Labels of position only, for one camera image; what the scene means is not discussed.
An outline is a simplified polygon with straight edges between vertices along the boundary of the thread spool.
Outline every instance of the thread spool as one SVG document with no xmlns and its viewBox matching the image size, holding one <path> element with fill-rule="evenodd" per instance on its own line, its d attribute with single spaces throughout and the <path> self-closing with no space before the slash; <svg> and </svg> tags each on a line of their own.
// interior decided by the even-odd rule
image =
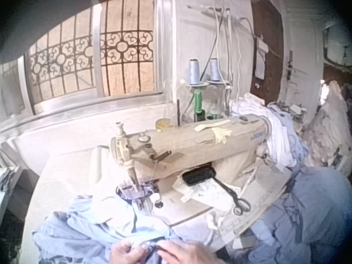
<svg viewBox="0 0 352 264">
<path fill-rule="evenodd" d="M 212 81 L 220 81 L 220 72 L 218 67 L 218 58 L 210 59 L 210 79 Z"/>
<path fill-rule="evenodd" d="M 200 84 L 199 62 L 197 59 L 189 60 L 189 83 L 192 85 Z"/>
</svg>

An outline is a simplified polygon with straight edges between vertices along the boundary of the blue fabric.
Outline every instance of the blue fabric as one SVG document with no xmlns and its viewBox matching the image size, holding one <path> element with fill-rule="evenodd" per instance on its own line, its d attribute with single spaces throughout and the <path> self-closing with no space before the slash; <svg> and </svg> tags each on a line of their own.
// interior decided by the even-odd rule
<svg viewBox="0 0 352 264">
<path fill-rule="evenodd" d="M 259 244 L 236 263 L 331 263 L 351 235 L 352 188 L 331 168 L 302 168 L 251 231 Z"/>
<path fill-rule="evenodd" d="M 268 105 L 268 109 L 270 109 L 280 120 L 281 124 L 287 128 L 287 136 L 290 142 L 292 156 L 297 160 L 297 164 L 301 164 L 304 158 L 308 156 L 309 150 L 302 139 L 297 136 L 291 115 L 281 111 L 277 105 L 272 103 Z"/>
<path fill-rule="evenodd" d="M 78 196 L 66 212 L 54 212 L 36 231 L 33 240 L 40 251 L 40 263 L 108 263 L 111 246 L 129 237 L 133 245 L 153 245 L 159 239 L 176 238 L 166 224 L 156 217 L 134 213 L 132 206 L 119 196 L 121 206 L 112 208 L 120 218 L 129 217 L 129 224 L 116 229 L 97 223 L 92 211 L 92 196 Z M 145 263 L 158 263 L 153 251 Z"/>
</svg>

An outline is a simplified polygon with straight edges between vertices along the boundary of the white cloth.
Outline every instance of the white cloth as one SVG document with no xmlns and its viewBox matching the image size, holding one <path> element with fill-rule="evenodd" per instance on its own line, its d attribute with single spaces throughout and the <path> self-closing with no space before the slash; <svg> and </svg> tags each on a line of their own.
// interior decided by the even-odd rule
<svg viewBox="0 0 352 264">
<path fill-rule="evenodd" d="M 282 126 L 280 120 L 268 108 L 261 105 L 257 100 L 246 93 L 244 97 L 240 97 L 238 104 L 231 101 L 231 115 L 240 116 L 245 114 L 255 114 L 257 116 L 266 117 L 271 123 L 271 135 L 267 139 L 269 154 L 277 166 L 294 167 L 296 160 L 293 159 L 290 143 L 287 134 L 287 128 Z"/>
</svg>

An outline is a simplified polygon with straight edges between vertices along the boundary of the wooden door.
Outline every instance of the wooden door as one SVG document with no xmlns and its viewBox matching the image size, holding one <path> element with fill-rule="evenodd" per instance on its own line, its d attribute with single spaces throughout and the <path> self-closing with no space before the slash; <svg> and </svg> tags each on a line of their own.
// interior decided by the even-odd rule
<svg viewBox="0 0 352 264">
<path fill-rule="evenodd" d="M 251 93 L 264 99 L 265 104 L 276 101 L 281 86 L 284 38 L 281 14 L 269 0 L 252 2 L 254 34 L 263 36 L 270 51 L 265 55 L 265 78 L 255 77 L 256 49 Z"/>
</svg>

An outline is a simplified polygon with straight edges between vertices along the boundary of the clothing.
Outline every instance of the clothing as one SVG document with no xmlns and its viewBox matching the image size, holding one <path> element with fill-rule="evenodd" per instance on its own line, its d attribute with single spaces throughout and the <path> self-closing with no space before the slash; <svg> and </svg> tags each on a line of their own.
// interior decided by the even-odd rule
<svg viewBox="0 0 352 264">
<path fill-rule="evenodd" d="M 159 239 L 177 237 L 160 219 L 135 212 L 119 196 L 109 199 L 115 203 L 111 209 L 116 210 L 119 221 L 98 221 L 92 209 L 92 196 L 77 196 L 66 212 L 48 216 L 33 232 L 34 243 L 40 251 L 39 263 L 106 264 L 111 246 L 126 237 L 130 238 L 133 248 L 141 243 L 153 245 Z M 152 251 L 145 263 L 159 260 Z"/>
<path fill-rule="evenodd" d="M 270 103 L 267 107 L 280 120 L 282 125 L 287 128 L 292 156 L 297 161 L 297 164 L 302 164 L 305 157 L 308 156 L 309 150 L 302 139 L 297 136 L 293 127 L 291 115 L 287 112 L 281 111 L 276 104 Z"/>
<path fill-rule="evenodd" d="M 282 125 L 276 115 L 253 99 L 250 93 L 246 93 L 243 98 L 241 97 L 238 104 L 234 101 L 231 102 L 231 115 L 243 114 L 264 116 L 270 121 L 272 132 L 267 139 L 267 145 L 271 158 L 278 167 L 294 167 L 296 160 L 291 154 L 287 128 Z"/>
<path fill-rule="evenodd" d="M 331 263 L 351 235 L 352 188 L 331 168 L 302 168 L 252 225 L 260 241 L 227 251 L 236 263 Z"/>
</svg>

